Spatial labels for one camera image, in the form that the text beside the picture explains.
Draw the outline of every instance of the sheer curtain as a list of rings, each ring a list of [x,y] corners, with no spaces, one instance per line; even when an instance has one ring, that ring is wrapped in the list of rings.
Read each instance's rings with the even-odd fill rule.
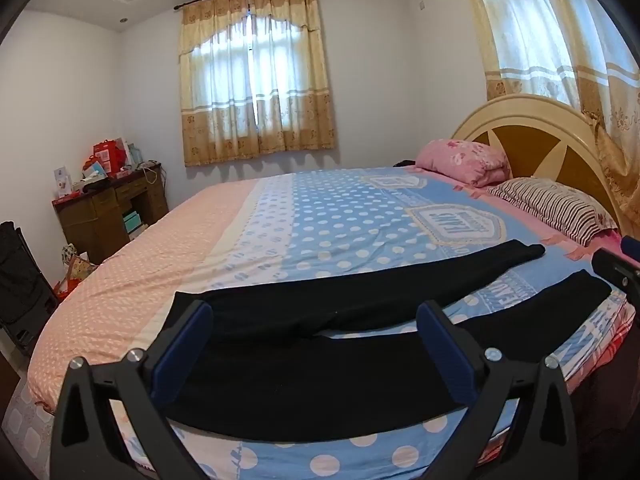
[[[489,99],[547,96],[593,118],[600,163],[640,224],[640,71],[597,0],[469,0]]]
[[[317,0],[204,0],[180,37],[187,166],[335,146]]]

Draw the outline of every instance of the black pants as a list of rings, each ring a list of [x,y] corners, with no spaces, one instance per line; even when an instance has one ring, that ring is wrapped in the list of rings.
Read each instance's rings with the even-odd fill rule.
[[[374,330],[415,319],[424,300],[448,305],[545,253],[517,240],[440,262],[299,282],[178,292],[165,326],[198,299],[214,313],[211,342],[312,337],[322,330]]]
[[[538,362],[610,292],[582,270],[530,300],[459,326],[484,348]],[[414,332],[209,346],[163,414],[235,438],[318,442],[404,428],[458,407]]]

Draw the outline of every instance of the bed sheet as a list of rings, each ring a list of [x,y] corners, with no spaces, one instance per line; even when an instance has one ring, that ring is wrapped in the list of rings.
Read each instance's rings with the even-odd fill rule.
[[[151,227],[69,296],[40,337],[30,387],[53,408],[73,356],[109,362],[128,348],[146,348],[158,334],[175,290],[202,292],[371,272],[468,254],[514,238],[527,244],[542,241],[545,256],[449,306],[446,313],[453,322],[508,308],[572,272],[591,271],[590,254],[506,202],[433,173],[315,171],[215,186]],[[632,315],[616,289],[555,352],[570,388],[577,386],[574,378],[593,369]],[[415,322],[327,335],[410,331]],[[515,402],[507,403],[496,434],[508,427],[515,407]],[[150,466],[124,410],[118,403],[114,408],[132,456]],[[212,478],[409,479],[431,463],[463,413],[314,444],[240,442],[177,424],[174,429]]]

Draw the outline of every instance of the striped pillow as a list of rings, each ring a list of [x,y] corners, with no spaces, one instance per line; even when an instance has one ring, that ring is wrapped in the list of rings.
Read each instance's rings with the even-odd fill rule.
[[[597,233],[618,228],[592,196],[553,180],[513,178],[486,190],[585,247]]]

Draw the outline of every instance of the bed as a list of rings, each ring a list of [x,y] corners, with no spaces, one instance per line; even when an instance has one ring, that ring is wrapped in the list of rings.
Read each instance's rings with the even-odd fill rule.
[[[507,96],[477,110],[454,138],[501,145],[514,176],[547,176],[578,187],[612,213],[623,233],[632,233],[610,196],[589,133],[587,120],[564,105]],[[459,222],[454,232],[438,222],[443,211]],[[10,413],[10,408],[3,427],[9,438],[13,434],[14,446],[24,447],[26,426],[36,419],[33,413],[43,420],[45,413],[54,412],[70,359],[82,354],[97,364],[119,360],[130,348],[147,348],[176,290],[198,293],[371,272],[467,254],[514,238],[526,244],[546,243],[545,256],[449,306],[446,313],[453,322],[508,308],[572,272],[591,270],[593,248],[585,250],[514,206],[435,173],[403,168],[313,171],[210,187],[109,258],[63,302],[36,346],[29,391],[15,396],[32,407],[31,417]],[[614,288],[555,352],[571,392],[613,358],[634,316],[633,307]],[[370,333],[326,335],[412,331],[415,322]],[[505,406],[484,460],[499,450],[515,407],[515,401]],[[126,413],[117,403],[114,411],[132,457],[150,468]],[[425,471],[463,413],[402,430],[314,444],[242,442],[180,424],[174,429],[211,478],[404,480]],[[47,424],[50,433],[50,417]],[[46,441],[46,429],[32,431]],[[46,454],[36,455],[31,462],[39,461],[39,471],[46,476]]]

